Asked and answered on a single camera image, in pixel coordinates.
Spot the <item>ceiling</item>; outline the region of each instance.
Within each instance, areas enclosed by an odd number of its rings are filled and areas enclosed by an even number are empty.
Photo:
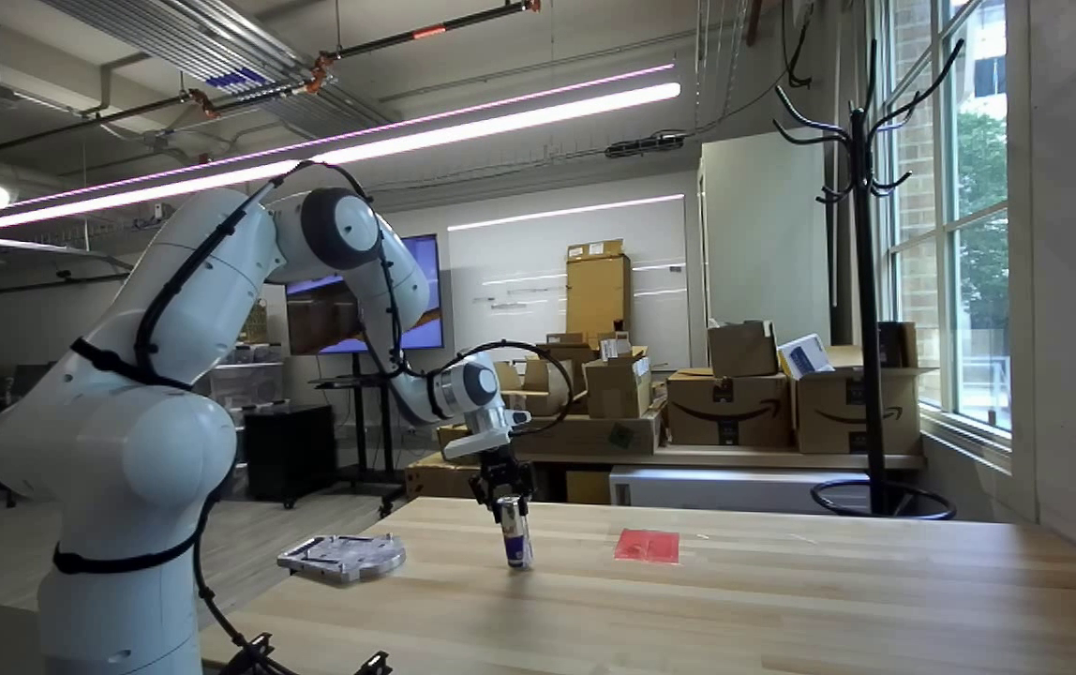
[[[681,80],[678,102],[367,161],[356,177],[381,209],[403,209],[596,171],[687,170],[697,144],[768,129],[776,114],[768,85],[778,82],[808,7],[802,0],[0,0],[0,182],[42,195],[666,60]],[[468,27],[377,44],[441,24]],[[681,135],[687,149],[607,161],[609,144],[648,135]],[[6,237],[132,255],[155,227],[155,209],[126,209]],[[17,252],[0,259],[55,262]]]

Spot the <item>whiteboard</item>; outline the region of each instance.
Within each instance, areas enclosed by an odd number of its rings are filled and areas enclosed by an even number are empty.
[[[687,199],[681,187],[599,192],[592,199],[578,195],[568,207],[548,195],[525,199],[522,214],[493,222],[445,222],[441,266],[453,349],[567,332],[567,246],[623,239],[634,270],[629,332],[638,346],[648,346],[657,370],[687,369]]]

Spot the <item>window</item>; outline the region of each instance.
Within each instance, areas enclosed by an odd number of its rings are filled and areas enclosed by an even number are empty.
[[[997,94],[1007,94],[1007,60],[1003,57],[976,60],[976,97],[997,97]]]
[[[1007,434],[1007,166],[1003,5],[876,0],[884,105],[911,102],[956,41],[962,57],[908,129],[879,139],[879,177],[911,171],[879,207],[884,307],[914,321],[934,419]]]

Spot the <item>cardboard box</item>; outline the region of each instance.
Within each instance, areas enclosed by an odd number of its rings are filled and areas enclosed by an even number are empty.
[[[567,331],[599,346],[613,321],[629,326],[634,275],[623,239],[567,246]]]
[[[879,370],[879,445],[918,450],[918,369]],[[802,452],[866,452],[866,381],[857,369],[821,370],[796,381],[796,434]]]
[[[914,321],[876,321],[879,369],[918,369]]]
[[[807,379],[816,370],[834,370],[839,349],[824,349],[816,332],[802,332],[796,341],[776,346],[778,365],[786,369],[789,379]]]
[[[567,369],[573,392],[585,389],[580,369],[599,357],[592,346],[552,346],[552,341],[538,346],[538,352]]]
[[[592,419],[629,419],[648,412],[651,369],[643,357],[592,361],[585,374],[585,407]]]
[[[522,452],[657,452],[658,445],[658,412],[634,419],[590,419],[567,417],[555,427],[548,419],[531,419],[531,427],[512,434],[512,450]]]
[[[493,374],[508,407],[555,417],[562,404],[568,404],[568,381],[548,361],[493,361]]]
[[[567,501],[609,501],[607,472],[567,472]]]
[[[776,341],[768,321],[727,321],[708,331],[708,357],[719,379],[776,374]]]
[[[437,424],[437,427],[430,431],[430,440],[435,440],[437,450],[445,450],[445,445],[450,445],[453,440],[462,440],[462,434],[468,434],[463,424]]]
[[[716,379],[688,369],[666,379],[666,427],[674,445],[789,450],[789,379]]]
[[[477,475],[477,465],[450,465],[441,452],[425,452],[403,472],[403,495],[463,495],[471,499],[468,481]]]

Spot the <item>stacked cardboard boxes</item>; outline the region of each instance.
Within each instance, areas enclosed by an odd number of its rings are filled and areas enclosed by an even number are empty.
[[[468,481],[477,475],[477,465],[450,465],[441,452],[425,452],[403,472],[403,495],[463,495],[471,499]]]
[[[567,246],[567,331],[599,346],[613,326],[629,326],[634,275],[623,239]]]
[[[776,369],[773,326],[716,326],[708,357],[711,369],[666,379],[672,442],[789,450],[789,379]]]
[[[879,450],[918,450],[918,369],[879,369]],[[796,381],[796,434],[802,452],[866,452],[862,369],[816,370]]]
[[[617,361],[580,365],[585,412],[531,419],[512,434],[527,452],[651,452],[658,445],[658,412],[651,402],[648,357],[638,349]]]
[[[538,357],[531,361],[493,361],[502,402],[508,407],[527,407],[531,417],[555,417],[568,404],[568,386],[562,370]]]
[[[666,427],[678,445],[789,450],[789,379],[719,379],[708,369],[666,379]]]
[[[914,331],[908,321],[879,326],[879,450],[918,450],[918,374]],[[827,370],[796,379],[796,434],[802,452],[866,452],[866,370],[862,349],[833,346]]]

